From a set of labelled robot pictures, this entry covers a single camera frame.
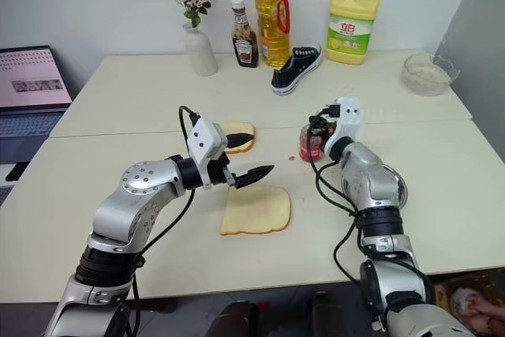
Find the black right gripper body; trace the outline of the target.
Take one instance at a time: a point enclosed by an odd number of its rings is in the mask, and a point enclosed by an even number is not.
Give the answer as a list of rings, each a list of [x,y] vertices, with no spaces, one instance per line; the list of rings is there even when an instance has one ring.
[[[329,138],[336,129],[335,120],[327,120],[323,116],[313,115],[309,117],[309,136]]]

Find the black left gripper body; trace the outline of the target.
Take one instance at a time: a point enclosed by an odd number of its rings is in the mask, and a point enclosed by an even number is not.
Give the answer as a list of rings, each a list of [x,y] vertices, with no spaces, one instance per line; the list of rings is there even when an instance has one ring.
[[[227,167],[230,161],[225,153],[227,148],[234,147],[234,139],[224,133],[220,124],[212,123],[211,125],[217,133],[219,141],[217,147],[212,151],[210,161],[207,165],[209,178],[212,185],[226,183],[229,187],[235,187],[236,179]]]

